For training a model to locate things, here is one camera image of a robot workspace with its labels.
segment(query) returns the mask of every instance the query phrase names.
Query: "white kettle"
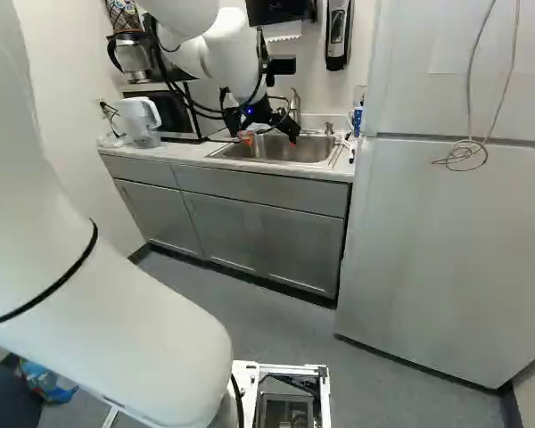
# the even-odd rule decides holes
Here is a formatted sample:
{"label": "white kettle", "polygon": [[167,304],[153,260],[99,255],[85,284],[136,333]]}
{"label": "white kettle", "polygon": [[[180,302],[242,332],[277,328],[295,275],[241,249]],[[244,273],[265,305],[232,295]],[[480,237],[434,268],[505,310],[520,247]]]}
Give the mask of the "white kettle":
{"label": "white kettle", "polygon": [[156,104],[146,96],[125,98],[115,102],[129,142],[139,149],[152,149],[161,145],[155,129],[161,124]]}

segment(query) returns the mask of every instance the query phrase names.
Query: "stainless steel sink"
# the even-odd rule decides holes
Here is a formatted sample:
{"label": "stainless steel sink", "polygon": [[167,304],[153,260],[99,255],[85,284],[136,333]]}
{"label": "stainless steel sink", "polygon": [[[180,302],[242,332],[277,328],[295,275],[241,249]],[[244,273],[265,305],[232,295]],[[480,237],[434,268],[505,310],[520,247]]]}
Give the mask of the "stainless steel sink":
{"label": "stainless steel sink", "polygon": [[296,144],[285,134],[256,136],[253,144],[230,144],[210,155],[213,158],[237,159],[267,163],[308,163],[332,167],[341,147],[333,136],[301,135]]}

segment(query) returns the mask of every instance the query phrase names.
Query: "coffee maker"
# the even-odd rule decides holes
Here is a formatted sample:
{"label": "coffee maker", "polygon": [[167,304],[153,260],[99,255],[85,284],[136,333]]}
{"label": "coffee maker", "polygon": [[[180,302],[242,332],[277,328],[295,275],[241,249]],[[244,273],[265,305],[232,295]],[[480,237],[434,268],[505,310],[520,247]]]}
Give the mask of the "coffee maker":
{"label": "coffee maker", "polygon": [[127,29],[107,38],[107,54],[128,83],[150,82],[153,66],[149,35],[141,29]]}

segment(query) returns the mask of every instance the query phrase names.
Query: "cabinet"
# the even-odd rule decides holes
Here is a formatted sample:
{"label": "cabinet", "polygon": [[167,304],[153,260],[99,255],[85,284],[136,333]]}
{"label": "cabinet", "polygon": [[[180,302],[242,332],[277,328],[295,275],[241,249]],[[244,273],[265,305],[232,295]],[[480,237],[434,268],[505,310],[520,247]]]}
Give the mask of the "cabinet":
{"label": "cabinet", "polygon": [[335,297],[342,219],[197,193],[185,200],[210,260]]}
{"label": "cabinet", "polygon": [[186,206],[202,241],[207,258],[217,263],[256,273],[258,233],[255,206],[248,202],[185,192]]}
{"label": "cabinet", "polygon": [[145,238],[335,298],[349,186],[104,155]]}
{"label": "cabinet", "polygon": [[198,236],[178,190],[118,179],[115,184],[148,241],[191,255],[202,254]]}
{"label": "cabinet", "polygon": [[335,297],[343,221],[274,207],[259,207],[259,247],[267,277]]}

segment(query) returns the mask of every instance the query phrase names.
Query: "blue object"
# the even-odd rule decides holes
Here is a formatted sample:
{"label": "blue object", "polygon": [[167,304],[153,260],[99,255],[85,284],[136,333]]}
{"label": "blue object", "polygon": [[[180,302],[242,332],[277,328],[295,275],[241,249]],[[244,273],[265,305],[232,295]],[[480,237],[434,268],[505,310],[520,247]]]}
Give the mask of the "blue object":
{"label": "blue object", "polygon": [[68,385],[68,380],[36,363],[22,361],[20,369],[29,388],[50,404],[70,402],[73,394],[79,389],[77,385]]}
{"label": "blue object", "polygon": [[363,122],[363,110],[364,107],[355,107],[353,111],[353,135],[355,138],[360,137],[360,127]]}

